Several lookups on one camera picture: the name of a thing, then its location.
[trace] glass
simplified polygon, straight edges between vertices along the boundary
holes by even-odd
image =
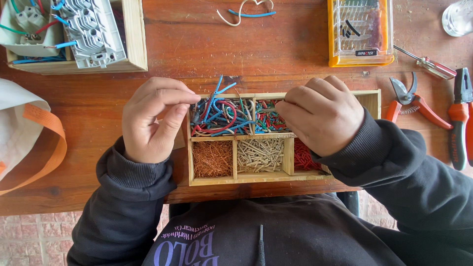
[[[473,32],[473,0],[462,0],[451,4],[442,16],[444,30],[453,37]]]

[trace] white bag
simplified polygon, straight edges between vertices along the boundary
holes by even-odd
[[[0,195],[49,174],[64,159],[66,136],[61,121],[50,110],[45,100],[12,81],[0,79],[0,180],[31,151],[43,126],[60,136],[43,169],[14,188],[1,188]]]

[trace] green wire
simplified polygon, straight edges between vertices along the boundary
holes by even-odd
[[[28,33],[26,32],[22,32],[22,31],[19,31],[19,30],[15,30],[15,29],[12,29],[12,28],[9,28],[9,27],[6,27],[6,26],[3,26],[3,25],[0,25],[1,28],[4,28],[4,29],[7,29],[9,31],[12,31],[14,33],[18,33],[18,34],[24,34],[24,35],[27,35]]]
[[[13,8],[15,9],[15,11],[16,11],[17,13],[20,13],[20,11],[19,11],[18,8],[17,8],[17,5],[15,4],[15,0],[11,0],[11,4],[13,5]]]

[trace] hoodie sleeve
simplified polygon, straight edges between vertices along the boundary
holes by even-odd
[[[68,265],[141,265],[157,233],[163,198],[176,188],[172,162],[134,163],[123,138],[97,163],[100,187],[72,231]]]
[[[361,186],[410,234],[469,250],[473,247],[473,179],[426,155],[417,131],[387,120],[365,119],[351,143],[314,159],[335,178]]]

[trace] wooden crate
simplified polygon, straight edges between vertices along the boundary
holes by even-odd
[[[358,101],[368,109],[374,119],[381,119],[381,90],[352,91]],[[241,98],[253,98],[253,100],[284,99],[286,93],[245,93]],[[238,98],[237,94],[220,94],[219,98]],[[190,113],[187,114],[187,123],[190,122]],[[264,133],[237,136],[215,136],[215,137],[191,137],[191,127],[187,126],[187,149],[189,158],[189,185],[205,186],[220,184],[238,184],[253,182],[274,182],[293,180],[314,180],[333,178],[327,166],[322,165],[323,170],[294,171],[294,133]],[[237,173],[237,141],[248,139],[284,138],[284,157],[282,160],[282,171],[261,173]],[[208,141],[232,141],[233,147],[233,174],[228,177],[194,178],[193,143]]]
[[[3,7],[6,0],[0,1]],[[12,62],[18,60],[19,57],[7,50],[9,67],[42,75],[148,71],[145,25],[141,0],[111,0],[110,2],[112,3],[112,7],[121,8],[123,10],[127,46],[127,58],[125,60],[107,65],[106,68],[95,67],[86,69],[77,68],[75,61],[13,64]]]

